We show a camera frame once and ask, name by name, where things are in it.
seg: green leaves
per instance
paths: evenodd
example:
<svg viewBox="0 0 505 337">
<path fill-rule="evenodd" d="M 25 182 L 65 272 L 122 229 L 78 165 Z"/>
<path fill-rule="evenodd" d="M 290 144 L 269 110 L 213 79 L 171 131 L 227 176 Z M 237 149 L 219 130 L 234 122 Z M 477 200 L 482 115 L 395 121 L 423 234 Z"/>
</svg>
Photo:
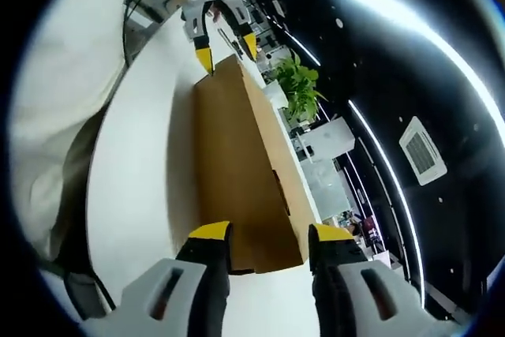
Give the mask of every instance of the green leaves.
<svg viewBox="0 0 505 337">
<path fill-rule="evenodd" d="M 289 102 L 288 112 L 291 118 L 300 118 L 306 114 L 314 119 L 319 109 L 317 98 L 325 99 L 316 90 L 319 74 L 316 70 L 301 65 L 300 57 L 292 51 L 294 58 L 284 58 L 275 69 L 275 79 L 279 82 Z"/>
</svg>

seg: air conditioning unit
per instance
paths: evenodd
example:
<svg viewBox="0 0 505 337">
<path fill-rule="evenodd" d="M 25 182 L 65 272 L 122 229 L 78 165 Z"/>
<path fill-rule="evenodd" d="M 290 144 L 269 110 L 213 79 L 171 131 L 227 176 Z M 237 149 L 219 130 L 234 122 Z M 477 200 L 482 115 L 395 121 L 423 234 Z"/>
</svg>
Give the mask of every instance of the air conditioning unit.
<svg viewBox="0 0 505 337">
<path fill-rule="evenodd" d="M 427 185 L 447 173 L 439 150 L 416 116 L 400 138 L 400 146 L 420 185 Z"/>
</svg>

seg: cardboard box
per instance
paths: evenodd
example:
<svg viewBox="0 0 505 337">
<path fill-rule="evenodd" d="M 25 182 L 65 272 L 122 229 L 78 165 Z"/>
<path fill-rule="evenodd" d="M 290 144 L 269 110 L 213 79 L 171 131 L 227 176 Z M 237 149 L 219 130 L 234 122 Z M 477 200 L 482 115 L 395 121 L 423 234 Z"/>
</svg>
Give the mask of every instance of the cardboard box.
<svg viewBox="0 0 505 337">
<path fill-rule="evenodd" d="M 303 264 L 315 219 L 270 102 L 235 56 L 194 95 L 201 222 L 233 223 L 234 271 Z"/>
</svg>

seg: white curved desk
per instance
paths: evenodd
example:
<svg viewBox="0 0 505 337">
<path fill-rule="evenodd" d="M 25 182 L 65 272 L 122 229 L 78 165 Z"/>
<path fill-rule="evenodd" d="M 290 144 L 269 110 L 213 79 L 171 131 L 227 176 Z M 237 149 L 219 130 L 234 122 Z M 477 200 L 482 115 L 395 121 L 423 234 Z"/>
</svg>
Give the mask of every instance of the white curved desk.
<svg viewBox="0 0 505 337">
<path fill-rule="evenodd" d="M 208 20 L 208 34 L 217 63 L 233 51 L 219 35 L 217 26 L 211 24 Z M 220 21 L 219 27 L 228 36 L 233 35 L 226 22 Z M 258 85 L 264 86 L 256 64 L 246 57 L 243 64 Z M 93 268 L 116 304 L 121 302 L 125 286 L 158 260 L 175 257 L 189 232 L 198 226 L 191 92 L 193 85 L 205 75 L 193 45 L 183 32 L 178 11 L 139 54 L 103 120 L 88 181 L 88 248 Z M 297 162 L 294 149 L 292 155 Z M 319 219 L 306 183 L 305 186 Z M 258 301 L 250 302 L 241 294 L 246 292 L 248 297 L 254 289 L 267 287 L 268 301 L 276 309 L 285 308 L 286 299 L 282 294 L 286 293 L 289 280 L 282 279 L 286 277 L 294 278 L 296 286 L 290 287 L 290 299 L 301 291 L 304 300 L 299 304 L 288 300 L 290 314 L 284 319 L 275 319 L 275 323 L 280 320 L 283 328 L 288 325 L 286 332 L 296 332 L 303 312 L 308 317 L 307 328 L 313 329 L 316 323 L 314 335 L 317 335 L 308 268 L 290 269 L 287 276 L 283 272 L 232 279 L 230 304 L 234 309 L 226 314 L 233 316 L 229 316 L 232 321 L 225 325 L 229 335 L 239 335 L 235 326 L 239 328 L 241 317 L 247 320 L 253 316 L 240 312 L 242 301 L 249 308 L 258 304 L 256 308 L 265 309 L 266 313 L 257 316 L 269 317 L 274 322 L 268 307 Z M 284 283 L 284 290 L 282 286 L 274 286 L 279 282 Z M 281 291 L 276 301 L 271 300 L 275 290 L 270 287 Z M 257 335 L 258 331 L 249 326 L 261 325 L 261 321 L 250 320 L 247 324 L 251 335 Z M 279 335 L 279 329 L 274 325 L 271 333 Z"/>
</svg>

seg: person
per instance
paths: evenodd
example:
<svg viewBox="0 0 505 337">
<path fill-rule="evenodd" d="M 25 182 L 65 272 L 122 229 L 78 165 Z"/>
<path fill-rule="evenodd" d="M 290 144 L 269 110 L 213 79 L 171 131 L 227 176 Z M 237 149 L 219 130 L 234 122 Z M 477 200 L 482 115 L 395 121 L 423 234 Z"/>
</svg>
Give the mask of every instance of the person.
<svg viewBox="0 0 505 337">
<path fill-rule="evenodd" d="M 84 206 L 77 194 L 125 68 L 123 1 L 53 0 L 17 75 L 8 125 L 13 206 L 44 259 L 58 255 L 68 229 L 58 215 Z"/>
</svg>

